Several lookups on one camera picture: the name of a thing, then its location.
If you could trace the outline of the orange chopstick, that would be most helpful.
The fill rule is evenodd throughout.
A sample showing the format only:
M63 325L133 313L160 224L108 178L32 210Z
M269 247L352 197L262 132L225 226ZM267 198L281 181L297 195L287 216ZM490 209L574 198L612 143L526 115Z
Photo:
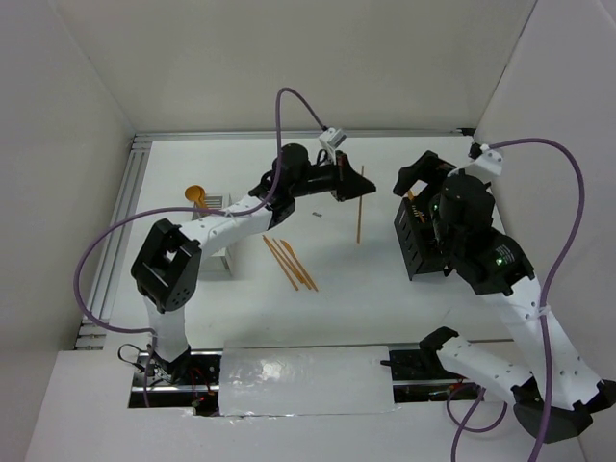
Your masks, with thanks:
M361 165L360 174L363 177L365 174L365 166ZM363 217L363 195L358 199L358 214L357 214L357 226L356 226L356 243L361 244L362 235L362 217Z
M284 272L284 274L286 275L286 277L290 281L290 283L293 286L293 288L295 289L295 291L298 292L299 291L299 287L297 286L297 284L294 281L293 277L290 275L288 269L285 267L285 264L283 263L283 260L278 255L277 251L274 249L274 247L271 244L271 242L269 241L269 239L265 235L262 236L262 239L263 239L264 243L266 244L266 246L268 247L268 249L269 249L270 253L272 254L272 256L274 257L274 259L278 263L279 267L282 269L282 271Z
M283 247L283 245L278 240L276 240L276 239L273 240L273 243L274 243L275 248L279 251L282 259L288 264L289 269L295 275L297 280L300 283L302 283L304 286L306 286L309 290L311 290L312 286L304 278L304 276L303 276L302 272L300 271L300 269L292 261L292 258L285 252L285 248Z

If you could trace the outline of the orange spoon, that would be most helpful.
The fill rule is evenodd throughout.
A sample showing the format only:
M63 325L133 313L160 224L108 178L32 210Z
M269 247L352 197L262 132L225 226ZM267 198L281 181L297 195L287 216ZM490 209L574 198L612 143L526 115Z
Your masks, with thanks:
M200 185L191 185L185 189L185 198L191 202L198 211L207 210L206 191Z

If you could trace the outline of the orange fork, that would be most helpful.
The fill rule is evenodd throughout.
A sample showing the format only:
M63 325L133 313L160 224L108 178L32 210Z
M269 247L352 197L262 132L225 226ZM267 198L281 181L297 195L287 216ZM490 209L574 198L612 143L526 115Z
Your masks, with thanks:
M411 190L407 192L406 196L411 203L411 208L413 210L414 215L420 220L420 222L424 222L424 213L418 208L415 202L416 196L413 194Z

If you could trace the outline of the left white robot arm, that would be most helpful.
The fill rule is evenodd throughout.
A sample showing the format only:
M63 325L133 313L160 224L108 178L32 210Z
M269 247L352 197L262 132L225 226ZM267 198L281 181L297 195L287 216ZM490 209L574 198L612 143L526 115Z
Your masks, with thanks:
M281 148L271 170L241 200L183 224L156 221L131 267L150 327L155 371L177 384L189 375L191 352L185 308L197 287L202 261L237 241L262 234L295 211L297 198L331 193L339 202L374 193L375 184L352 168L337 150L311 163L297 143Z

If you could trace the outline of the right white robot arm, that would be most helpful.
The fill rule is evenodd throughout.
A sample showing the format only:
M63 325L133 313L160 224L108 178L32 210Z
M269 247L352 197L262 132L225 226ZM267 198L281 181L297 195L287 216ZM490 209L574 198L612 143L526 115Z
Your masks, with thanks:
M615 383L593 372L549 307L520 245L493 224L490 181L502 157L480 152L456 167L426 151L398 172L394 226L410 277L456 272L494 307L526 362L512 364L440 327L420 342L420 365L431 377L462 375L512 406L521 426L546 443L575 438L593 414L615 403Z

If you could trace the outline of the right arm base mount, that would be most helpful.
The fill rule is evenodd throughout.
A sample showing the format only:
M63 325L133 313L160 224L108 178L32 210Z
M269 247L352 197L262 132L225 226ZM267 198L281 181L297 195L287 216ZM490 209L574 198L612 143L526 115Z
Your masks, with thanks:
M469 380L447 372L440 363L419 348L390 349L380 361L393 382L394 403L444 402Z

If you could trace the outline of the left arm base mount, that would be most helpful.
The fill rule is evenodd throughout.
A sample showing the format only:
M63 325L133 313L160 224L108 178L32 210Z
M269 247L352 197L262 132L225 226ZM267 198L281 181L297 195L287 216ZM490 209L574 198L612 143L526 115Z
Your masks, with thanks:
M117 359L131 367L132 379L128 407L189 408L196 416L219 415L218 392L221 350L192 350L167 372L158 357L147 349L122 344Z

